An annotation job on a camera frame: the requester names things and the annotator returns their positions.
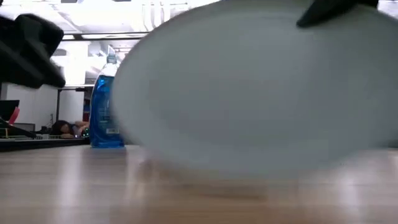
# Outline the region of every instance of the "blurry white disc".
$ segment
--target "blurry white disc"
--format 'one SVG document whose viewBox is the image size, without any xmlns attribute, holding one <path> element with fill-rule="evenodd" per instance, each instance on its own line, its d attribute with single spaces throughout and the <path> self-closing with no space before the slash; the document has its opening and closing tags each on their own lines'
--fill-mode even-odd
<svg viewBox="0 0 398 224">
<path fill-rule="evenodd" d="M 124 134 L 227 178 L 290 177 L 393 134 L 398 23 L 375 10 L 311 29 L 300 1 L 226 1 L 143 38 L 115 79 Z"/>
</svg>

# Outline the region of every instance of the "ceiling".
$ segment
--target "ceiling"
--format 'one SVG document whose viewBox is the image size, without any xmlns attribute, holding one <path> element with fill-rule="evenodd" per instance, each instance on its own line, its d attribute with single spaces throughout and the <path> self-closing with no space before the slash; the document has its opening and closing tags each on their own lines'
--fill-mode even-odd
<svg viewBox="0 0 398 224">
<path fill-rule="evenodd" d="M 218 0 L 4 0 L 0 14 L 34 13 L 66 34 L 149 32 L 171 17 Z"/>
<path fill-rule="evenodd" d="M 90 39 L 89 57 L 104 58 L 110 46 L 122 60 L 139 38 L 161 23 L 216 1 L 219 0 L 4 0 L 0 15 L 15 19 L 23 13 L 36 14 L 61 27 L 66 34 L 64 40 Z M 379 10 L 398 18 L 398 2 L 380 0 Z M 101 66 L 92 65 L 90 76 L 95 77 Z"/>
</svg>

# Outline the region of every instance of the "desk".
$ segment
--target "desk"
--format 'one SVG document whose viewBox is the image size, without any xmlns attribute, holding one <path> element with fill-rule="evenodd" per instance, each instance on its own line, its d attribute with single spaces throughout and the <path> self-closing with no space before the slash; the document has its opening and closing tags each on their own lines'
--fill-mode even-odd
<svg viewBox="0 0 398 224">
<path fill-rule="evenodd" d="M 0 222 L 40 224 L 396 224 L 398 152 L 366 151 L 309 177 L 269 181 L 264 195 L 184 187 L 136 146 L 0 154 Z M 217 189 L 216 182 L 211 184 Z"/>
</svg>

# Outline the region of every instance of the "black object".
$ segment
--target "black object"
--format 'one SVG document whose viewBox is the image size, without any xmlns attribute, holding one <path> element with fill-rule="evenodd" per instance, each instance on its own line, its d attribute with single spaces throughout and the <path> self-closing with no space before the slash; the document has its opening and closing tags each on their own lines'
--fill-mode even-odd
<svg viewBox="0 0 398 224">
<path fill-rule="evenodd" d="M 57 110 L 55 112 L 55 121 L 58 121 L 60 118 L 60 98 L 61 98 L 62 90 L 57 91 Z"/>
<path fill-rule="evenodd" d="M 77 3 L 77 0 L 61 0 L 61 3 Z"/>
<path fill-rule="evenodd" d="M 65 86 L 50 61 L 62 37 L 61 28 L 36 15 L 22 14 L 14 21 L 0 16 L 0 82 L 30 88 Z"/>
<path fill-rule="evenodd" d="M 32 123 L 14 123 L 12 125 L 14 127 L 21 128 L 23 130 L 30 131 L 30 132 L 35 132 L 35 130 L 36 130 L 36 124 L 32 124 Z"/>
<path fill-rule="evenodd" d="M 30 149 L 46 149 L 52 147 L 81 146 L 89 144 L 90 144 L 89 138 L 0 141 L 0 152 L 23 151 Z"/>
<path fill-rule="evenodd" d="M 0 100 L 0 118 L 9 121 L 18 106 L 19 100 Z"/>
<path fill-rule="evenodd" d="M 81 132 L 81 138 L 88 138 L 89 136 L 90 136 L 90 129 L 89 128 L 85 128 Z"/>
<path fill-rule="evenodd" d="M 40 131 L 36 131 L 36 134 L 51 134 L 52 129 L 46 126 L 42 126 Z"/>
<path fill-rule="evenodd" d="M 378 3 L 378 0 L 315 0 L 297 21 L 297 26 L 315 26 L 350 12 L 357 4 L 377 8 Z"/>
</svg>

